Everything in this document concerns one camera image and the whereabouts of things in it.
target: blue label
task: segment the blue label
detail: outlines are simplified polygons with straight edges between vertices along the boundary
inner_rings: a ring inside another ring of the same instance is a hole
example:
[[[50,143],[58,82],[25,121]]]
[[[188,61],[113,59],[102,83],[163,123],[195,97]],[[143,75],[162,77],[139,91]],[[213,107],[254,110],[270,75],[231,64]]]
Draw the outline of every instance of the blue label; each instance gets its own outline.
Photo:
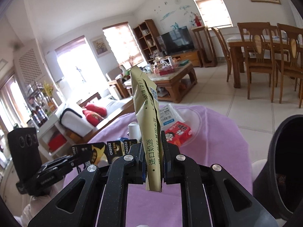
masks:
[[[168,120],[168,121],[164,122],[163,125],[167,125],[167,124],[169,124],[171,122],[174,122],[174,121],[175,121],[174,119]]]

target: yellow package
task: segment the yellow package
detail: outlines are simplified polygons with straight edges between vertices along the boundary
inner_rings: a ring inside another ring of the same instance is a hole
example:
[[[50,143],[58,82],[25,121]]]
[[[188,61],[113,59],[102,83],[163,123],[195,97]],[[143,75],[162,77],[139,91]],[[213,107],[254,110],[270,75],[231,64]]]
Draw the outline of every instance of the yellow package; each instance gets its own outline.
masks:
[[[140,126],[147,166],[146,189],[162,191],[161,126],[157,85],[134,66],[130,70],[134,109]]]

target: lattice panel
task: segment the lattice panel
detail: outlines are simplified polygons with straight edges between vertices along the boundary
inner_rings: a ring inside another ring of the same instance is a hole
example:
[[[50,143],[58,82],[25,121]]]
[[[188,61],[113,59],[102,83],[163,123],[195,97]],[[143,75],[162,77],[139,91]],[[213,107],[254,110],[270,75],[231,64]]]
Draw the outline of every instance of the lattice panel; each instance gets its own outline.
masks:
[[[25,80],[25,85],[29,85],[42,74],[34,49],[30,49],[23,56],[21,56],[19,58],[19,64]]]

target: red cushion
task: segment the red cushion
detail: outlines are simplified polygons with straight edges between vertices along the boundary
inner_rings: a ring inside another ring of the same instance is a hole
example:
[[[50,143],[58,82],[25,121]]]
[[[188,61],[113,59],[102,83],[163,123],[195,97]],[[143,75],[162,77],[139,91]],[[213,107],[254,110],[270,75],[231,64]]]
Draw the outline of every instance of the red cushion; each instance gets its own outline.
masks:
[[[95,127],[104,119],[99,114],[97,114],[93,111],[83,110],[83,113],[84,113],[87,121],[90,122]]]
[[[105,117],[107,115],[107,111],[105,107],[100,107],[95,105],[94,103],[87,103],[87,105],[85,106],[85,108],[87,110],[93,111],[95,113],[100,114],[102,117]]]

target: bookshelf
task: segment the bookshelf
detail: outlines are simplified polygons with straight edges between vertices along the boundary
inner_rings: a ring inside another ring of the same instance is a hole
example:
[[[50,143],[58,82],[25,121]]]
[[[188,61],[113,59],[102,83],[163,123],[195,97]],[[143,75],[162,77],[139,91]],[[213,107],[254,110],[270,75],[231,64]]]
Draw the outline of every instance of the bookshelf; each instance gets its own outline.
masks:
[[[155,50],[161,52],[160,45],[157,41],[157,37],[160,36],[160,34],[154,21],[152,19],[146,19],[134,28],[134,33],[146,62],[153,63],[153,58],[150,58],[150,55],[152,55]]]

